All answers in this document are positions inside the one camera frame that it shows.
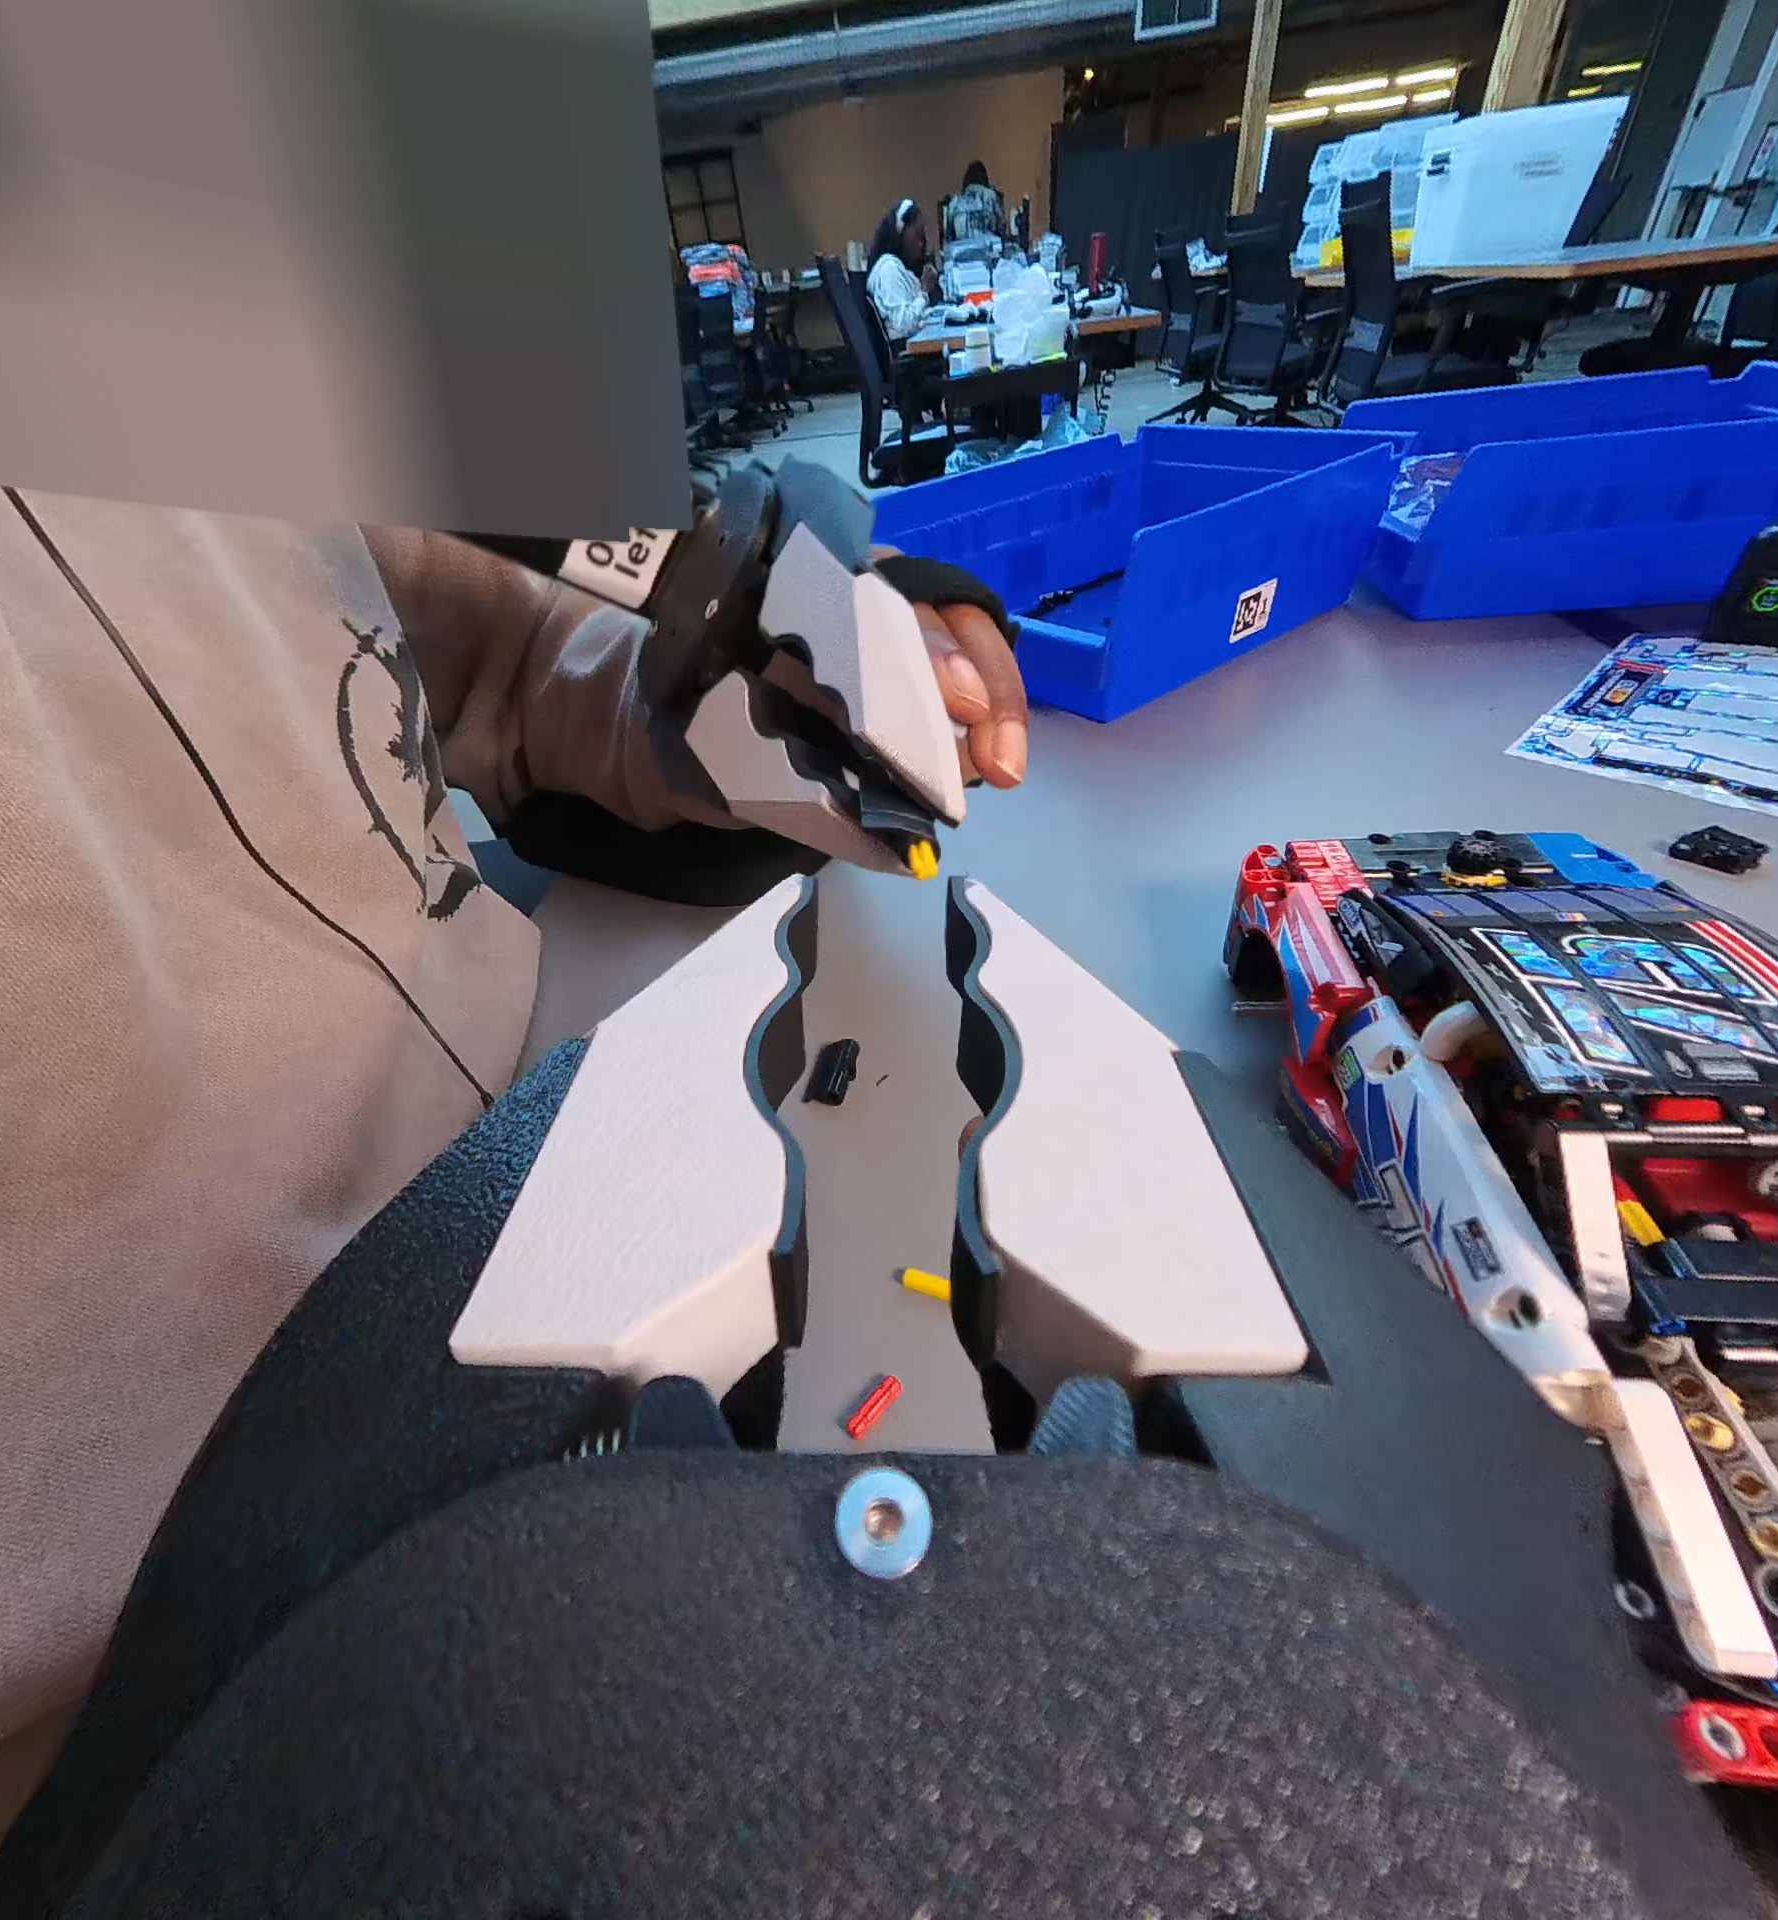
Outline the blue bin with tag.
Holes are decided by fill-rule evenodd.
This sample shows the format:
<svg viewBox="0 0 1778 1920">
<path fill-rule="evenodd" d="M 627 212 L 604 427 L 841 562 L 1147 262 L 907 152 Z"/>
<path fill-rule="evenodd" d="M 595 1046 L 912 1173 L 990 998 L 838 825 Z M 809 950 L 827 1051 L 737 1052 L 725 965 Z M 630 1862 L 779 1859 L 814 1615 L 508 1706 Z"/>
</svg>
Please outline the blue bin with tag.
<svg viewBox="0 0 1778 1920">
<path fill-rule="evenodd" d="M 1147 423 L 883 490 L 877 541 L 972 572 L 1026 695 L 1105 723 L 1342 606 L 1408 442 Z"/>
</svg>

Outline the person's left hand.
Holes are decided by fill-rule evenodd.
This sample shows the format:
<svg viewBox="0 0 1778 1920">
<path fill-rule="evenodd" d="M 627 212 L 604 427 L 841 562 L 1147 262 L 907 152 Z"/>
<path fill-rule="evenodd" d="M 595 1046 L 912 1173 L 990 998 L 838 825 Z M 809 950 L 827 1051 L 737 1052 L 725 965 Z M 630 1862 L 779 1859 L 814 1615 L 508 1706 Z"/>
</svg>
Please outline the person's left hand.
<svg viewBox="0 0 1778 1920">
<path fill-rule="evenodd" d="M 1009 790 L 1022 785 L 1027 708 L 1004 629 L 975 603 L 916 601 L 932 673 L 958 728 L 962 781 Z"/>
</svg>

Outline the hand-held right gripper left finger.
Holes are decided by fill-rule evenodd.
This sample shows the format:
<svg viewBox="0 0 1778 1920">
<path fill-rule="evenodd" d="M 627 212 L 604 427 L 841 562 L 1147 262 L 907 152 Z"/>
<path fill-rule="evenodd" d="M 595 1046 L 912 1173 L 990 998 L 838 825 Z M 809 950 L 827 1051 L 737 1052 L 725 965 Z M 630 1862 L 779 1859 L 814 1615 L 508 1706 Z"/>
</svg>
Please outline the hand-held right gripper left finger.
<svg viewBox="0 0 1778 1920">
<path fill-rule="evenodd" d="M 472 1368 L 694 1379 L 752 1448 L 779 1438 L 804 1336 L 804 1072 L 817 880 L 787 876 L 606 1013 L 449 1354 Z"/>
</svg>

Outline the lego race car model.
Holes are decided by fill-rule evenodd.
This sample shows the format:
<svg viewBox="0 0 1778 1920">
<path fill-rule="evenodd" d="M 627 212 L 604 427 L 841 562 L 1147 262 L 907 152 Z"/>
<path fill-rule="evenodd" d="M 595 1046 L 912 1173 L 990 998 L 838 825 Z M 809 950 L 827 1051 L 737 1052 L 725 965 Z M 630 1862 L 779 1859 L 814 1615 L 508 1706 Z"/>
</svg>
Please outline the lego race car model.
<svg viewBox="0 0 1778 1920">
<path fill-rule="evenodd" d="M 1778 938 L 1576 833 L 1256 846 L 1302 1149 L 1608 1447 L 1691 1780 L 1778 1788 Z"/>
</svg>

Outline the long wooden desk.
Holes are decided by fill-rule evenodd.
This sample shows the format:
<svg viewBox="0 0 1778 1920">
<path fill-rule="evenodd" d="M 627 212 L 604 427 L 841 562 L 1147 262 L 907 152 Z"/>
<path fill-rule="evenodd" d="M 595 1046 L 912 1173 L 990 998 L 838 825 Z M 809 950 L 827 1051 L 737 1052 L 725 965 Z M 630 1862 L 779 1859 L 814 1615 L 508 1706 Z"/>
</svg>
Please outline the long wooden desk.
<svg viewBox="0 0 1778 1920">
<path fill-rule="evenodd" d="M 1584 283 L 1629 286 L 1660 300 L 1644 337 L 1608 343 L 1608 370 L 1650 373 L 1700 364 L 1716 376 L 1737 375 L 1755 355 L 1747 348 L 1704 348 L 1691 342 L 1694 311 L 1709 289 L 1737 286 L 1766 274 L 1778 278 L 1778 231 L 1596 243 L 1488 266 L 1394 268 L 1397 283 L 1421 280 L 1433 286 L 1427 376 L 1412 386 L 1417 392 L 1452 384 L 1439 369 L 1452 356 L 1462 314 L 1495 307 L 1509 294 L 1527 299 L 1535 309 L 1549 309 L 1563 292 Z"/>
</svg>

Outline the cluttered work desk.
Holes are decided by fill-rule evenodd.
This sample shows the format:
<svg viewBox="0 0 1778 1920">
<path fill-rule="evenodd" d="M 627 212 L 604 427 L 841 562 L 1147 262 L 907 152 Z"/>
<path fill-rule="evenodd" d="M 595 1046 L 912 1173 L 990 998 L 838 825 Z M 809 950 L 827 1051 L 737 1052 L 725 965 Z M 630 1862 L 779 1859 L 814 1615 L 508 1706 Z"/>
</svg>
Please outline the cluttered work desk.
<svg viewBox="0 0 1778 1920">
<path fill-rule="evenodd" d="M 899 348 L 958 432 L 988 423 L 1026 440 L 1055 415 L 1078 423 L 1086 389 L 1102 409 L 1113 370 L 1160 325 L 1118 283 L 1083 292 L 1012 258 L 983 278 L 970 300 L 936 309 Z"/>
</svg>

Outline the plain blue bin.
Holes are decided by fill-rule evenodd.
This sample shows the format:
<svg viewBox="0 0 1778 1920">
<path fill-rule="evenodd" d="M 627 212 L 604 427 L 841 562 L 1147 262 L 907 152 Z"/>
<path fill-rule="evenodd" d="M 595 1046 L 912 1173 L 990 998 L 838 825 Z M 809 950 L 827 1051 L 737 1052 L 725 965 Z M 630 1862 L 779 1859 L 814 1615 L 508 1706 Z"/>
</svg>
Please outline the plain blue bin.
<svg viewBox="0 0 1778 1920">
<path fill-rule="evenodd" d="M 1342 422 L 1467 454 L 1424 535 L 1381 526 L 1363 561 L 1415 620 L 1707 601 L 1778 517 L 1778 363 L 1371 400 Z"/>
</svg>

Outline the white storage crate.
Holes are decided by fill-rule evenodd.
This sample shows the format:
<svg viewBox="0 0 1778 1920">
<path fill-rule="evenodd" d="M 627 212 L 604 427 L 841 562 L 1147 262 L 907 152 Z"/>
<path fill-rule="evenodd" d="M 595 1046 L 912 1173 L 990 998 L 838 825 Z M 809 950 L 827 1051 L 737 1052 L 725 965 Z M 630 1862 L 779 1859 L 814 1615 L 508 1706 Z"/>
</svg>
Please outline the white storage crate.
<svg viewBox="0 0 1778 1920">
<path fill-rule="evenodd" d="M 1408 266 L 1513 266 L 1552 256 L 1608 156 L 1625 95 L 1493 111 L 1430 130 Z"/>
</svg>

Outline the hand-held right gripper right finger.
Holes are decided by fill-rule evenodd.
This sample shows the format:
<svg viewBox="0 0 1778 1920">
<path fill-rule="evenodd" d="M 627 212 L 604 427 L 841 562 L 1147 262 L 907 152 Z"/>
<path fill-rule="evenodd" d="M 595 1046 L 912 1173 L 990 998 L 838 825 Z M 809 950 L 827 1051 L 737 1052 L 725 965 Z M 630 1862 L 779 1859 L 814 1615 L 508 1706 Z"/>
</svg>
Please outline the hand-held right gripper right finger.
<svg viewBox="0 0 1778 1920">
<path fill-rule="evenodd" d="M 981 880 L 953 876 L 958 1148 L 950 1316 L 1020 1453 L 1097 1379 L 1126 1421 L 1179 1380 L 1307 1371 L 1304 1330 L 1178 1049 Z"/>
</svg>

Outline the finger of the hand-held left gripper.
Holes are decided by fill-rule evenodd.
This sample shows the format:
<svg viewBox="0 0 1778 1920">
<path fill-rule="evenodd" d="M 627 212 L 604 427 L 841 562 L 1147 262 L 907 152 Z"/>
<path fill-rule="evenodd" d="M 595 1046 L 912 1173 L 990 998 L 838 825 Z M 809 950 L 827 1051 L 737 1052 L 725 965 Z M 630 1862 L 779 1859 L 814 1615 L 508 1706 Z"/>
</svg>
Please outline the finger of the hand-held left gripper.
<svg viewBox="0 0 1778 1920">
<path fill-rule="evenodd" d="M 875 568 L 854 569 L 806 524 L 779 541 L 758 629 L 832 699 L 846 736 L 947 827 L 967 816 L 957 733 L 916 606 Z"/>
<path fill-rule="evenodd" d="M 777 684 L 729 669 L 697 699 L 684 745 L 746 825 L 856 868 L 912 876 L 864 833 L 858 790 L 891 788 L 924 802 L 869 761 L 824 713 Z"/>
</svg>

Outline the wooden pillar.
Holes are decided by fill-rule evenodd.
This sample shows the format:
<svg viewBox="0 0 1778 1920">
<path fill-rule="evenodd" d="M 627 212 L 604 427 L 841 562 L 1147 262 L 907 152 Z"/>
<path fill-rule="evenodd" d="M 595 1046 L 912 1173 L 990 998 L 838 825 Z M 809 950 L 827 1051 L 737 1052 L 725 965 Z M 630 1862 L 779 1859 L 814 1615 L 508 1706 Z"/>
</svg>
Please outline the wooden pillar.
<svg viewBox="0 0 1778 1920">
<path fill-rule="evenodd" d="M 1507 1 L 1480 93 L 1480 112 L 1541 102 L 1550 64 L 1563 40 L 1568 1 Z"/>
</svg>

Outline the shiny sticker sheet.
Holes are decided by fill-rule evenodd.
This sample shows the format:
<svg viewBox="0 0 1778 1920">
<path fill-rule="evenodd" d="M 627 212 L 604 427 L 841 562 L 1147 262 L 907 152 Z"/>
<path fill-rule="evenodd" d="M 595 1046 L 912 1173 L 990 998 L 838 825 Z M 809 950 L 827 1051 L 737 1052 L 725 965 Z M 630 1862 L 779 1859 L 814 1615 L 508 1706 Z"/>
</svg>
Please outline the shiny sticker sheet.
<svg viewBox="0 0 1778 1920">
<path fill-rule="evenodd" d="M 1778 650 L 1628 636 L 1509 755 L 1778 818 Z"/>
</svg>

